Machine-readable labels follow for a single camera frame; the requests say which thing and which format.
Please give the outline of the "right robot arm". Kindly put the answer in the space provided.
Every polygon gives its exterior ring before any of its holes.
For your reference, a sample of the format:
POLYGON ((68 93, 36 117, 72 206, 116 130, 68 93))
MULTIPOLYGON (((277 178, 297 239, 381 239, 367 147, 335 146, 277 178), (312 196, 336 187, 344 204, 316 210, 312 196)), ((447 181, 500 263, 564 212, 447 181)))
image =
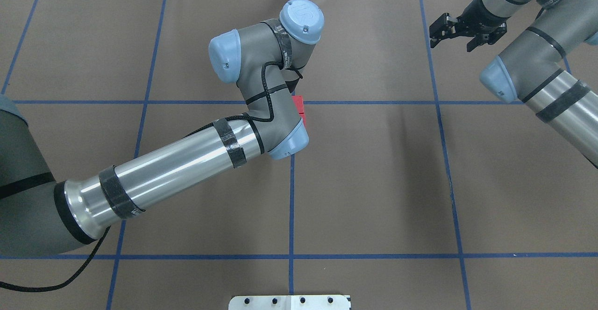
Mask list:
MULTIPOLYGON (((442 14, 429 27, 431 48, 469 37, 468 52, 495 44, 507 20, 533 0, 472 0, 461 15, 442 14)), ((481 72, 480 82, 504 102, 520 100, 597 165, 597 95, 559 62, 583 43, 597 44, 597 0, 534 0, 542 13, 481 72)))

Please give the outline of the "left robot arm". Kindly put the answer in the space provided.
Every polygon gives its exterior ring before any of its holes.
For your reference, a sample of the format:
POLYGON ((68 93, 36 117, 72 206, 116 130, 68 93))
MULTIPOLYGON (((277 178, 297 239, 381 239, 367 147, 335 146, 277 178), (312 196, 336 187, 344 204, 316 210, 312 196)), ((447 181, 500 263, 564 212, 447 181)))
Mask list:
POLYGON ((212 38, 212 67, 222 82, 236 84, 247 111, 82 181, 54 178, 28 122, 2 95, 1 255, 87 246, 118 221, 259 155, 278 160, 303 150, 309 137, 291 93, 324 25, 314 2, 289 0, 278 18, 212 38))

